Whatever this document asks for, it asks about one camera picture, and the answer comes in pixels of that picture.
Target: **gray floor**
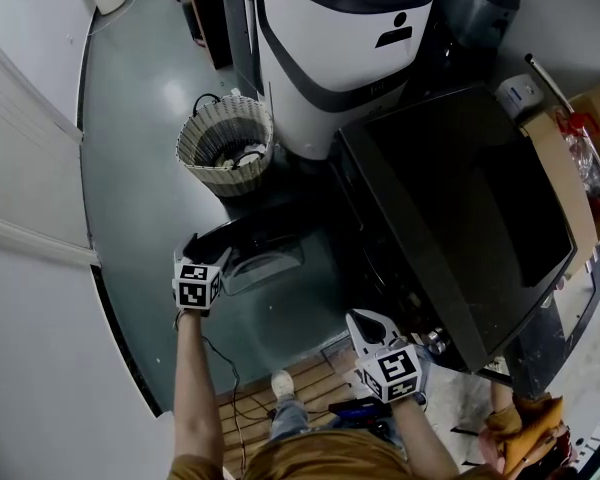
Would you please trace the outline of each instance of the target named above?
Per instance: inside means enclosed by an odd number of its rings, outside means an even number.
[[[86,77],[83,147],[89,225],[105,284],[133,358],[160,406],[172,406],[176,336],[174,248],[228,220],[222,202],[175,158],[196,98],[235,86],[196,46],[176,0],[137,0],[99,20]],[[319,236],[305,265],[263,287],[222,296],[204,332],[243,382],[313,353],[345,327],[336,270]],[[228,365],[210,356],[216,391]]]

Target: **wooden floor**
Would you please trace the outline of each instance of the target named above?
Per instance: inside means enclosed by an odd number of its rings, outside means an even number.
[[[294,380],[296,396],[305,403],[309,411],[309,424],[312,427],[325,425],[334,417],[328,411],[329,404],[354,398],[349,384],[341,375],[353,366],[354,354],[349,343],[347,339],[332,345],[320,355],[287,368]],[[218,407],[224,432],[224,466],[238,479],[242,477],[242,447],[231,398],[232,393],[220,395]],[[271,391],[269,378],[238,390],[237,421],[242,432],[247,464],[258,448],[268,440],[271,421],[267,412],[275,405],[276,397]]]

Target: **shoe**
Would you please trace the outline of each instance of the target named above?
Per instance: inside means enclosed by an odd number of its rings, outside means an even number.
[[[278,400],[283,396],[295,394],[293,377],[286,370],[277,371],[271,376],[271,391]]]

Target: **yellow cloth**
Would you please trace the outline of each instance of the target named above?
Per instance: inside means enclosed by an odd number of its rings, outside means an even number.
[[[169,480],[220,480],[222,471],[198,457],[178,457]],[[268,443],[251,459],[244,480],[416,480],[397,451],[361,430],[320,431]],[[499,480],[490,467],[458,477]]]
[[[551,398],[550,394],[533,401],[514,396],[513,405],[487,418],[487,428],[505,457],[505,475],[518,465],[547,430],[560,425],[562,410],[562,398]],[[547,446],[543,456],[552,448],[553,445]]]

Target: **wicker basket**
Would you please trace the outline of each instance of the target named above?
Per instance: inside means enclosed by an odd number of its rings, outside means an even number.
[[[205,96],[214,101],[197,109]],[[264,152],[258,152],[258,158],[246,165],[232,168],[215,165],[222,155],[259,144],[264,146]],[[264,105],[244,96],[200,96],[193,115],[180,131],[176,148],[178,160],[220,197],[241,196],[258,188],[272,156],[271,116]]]

